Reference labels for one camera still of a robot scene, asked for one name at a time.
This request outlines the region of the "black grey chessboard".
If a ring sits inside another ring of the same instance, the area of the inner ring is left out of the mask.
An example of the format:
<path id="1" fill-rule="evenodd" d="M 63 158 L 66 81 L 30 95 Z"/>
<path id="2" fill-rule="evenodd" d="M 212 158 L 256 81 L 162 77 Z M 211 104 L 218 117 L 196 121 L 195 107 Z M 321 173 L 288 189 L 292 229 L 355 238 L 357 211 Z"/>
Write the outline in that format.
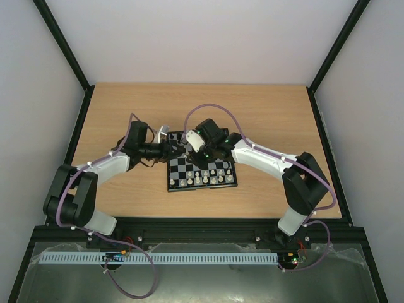
<path id="1" fill-rule="evenodd" d="M 168 132 L 168 139 L 175 140 L 178 144 L 184 145 L 185 154 L 174 158 L 167 163 L 167 191 L 190 191 L 197 189 L 214 189 L 225 187 L 237 187 L 237 176 L 234 164 L 217 161 L 208 164 L 208 169 L 201 170 L 197 166 L 187 161 L 187 156 L 192 150 L 189 144 L 181 141 L 182 131 Z M 203 178 L 207 177 L 209 183 L 204 184 Z M 169 184 L 170 180 L 175 180 L 174 186 Z M 188 179 L 193 180 L 193 184 L 187 183 Z"/>

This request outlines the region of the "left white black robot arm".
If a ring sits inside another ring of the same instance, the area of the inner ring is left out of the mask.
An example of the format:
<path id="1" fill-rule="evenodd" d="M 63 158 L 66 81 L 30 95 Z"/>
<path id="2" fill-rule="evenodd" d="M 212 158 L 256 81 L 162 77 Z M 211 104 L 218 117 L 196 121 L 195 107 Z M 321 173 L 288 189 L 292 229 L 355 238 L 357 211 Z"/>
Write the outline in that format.
<path id="1" fill-rule="evenodd" d="M 186 152 L 168 137 L 155 135 L 147 142 L 149 125 L 129 123 L 126 134 L 105 156 L 77 167 L 64 164 L 57 170 L 43 205 L 43 212 L 60 227 L 82 228 L 102 235 L 112 235 L 117 219 L 96 210 L 97 188 L 116 175 L 123 174 L 142 160 L 166 163 Z"/>

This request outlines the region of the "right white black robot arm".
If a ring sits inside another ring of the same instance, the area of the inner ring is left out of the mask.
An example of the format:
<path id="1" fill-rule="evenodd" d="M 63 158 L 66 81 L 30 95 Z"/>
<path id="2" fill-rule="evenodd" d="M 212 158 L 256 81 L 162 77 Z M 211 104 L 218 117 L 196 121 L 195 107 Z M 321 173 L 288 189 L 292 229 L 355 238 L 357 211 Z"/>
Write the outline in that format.
<path id="1" fill-rule="evenodd" d="M 329 191 L 330 184 L 310 153 L 290 155 L 257 145 L 240 133 L 227 135 L 213 119 L 187 130 L 182 138 L 192 148 L 189 159 L 201 169 L 220 159 L 247 165 L 282 182 L 288 208 L 275 232 L 276 242 L 282 247 L 297 240 L 300 226 Z"/>

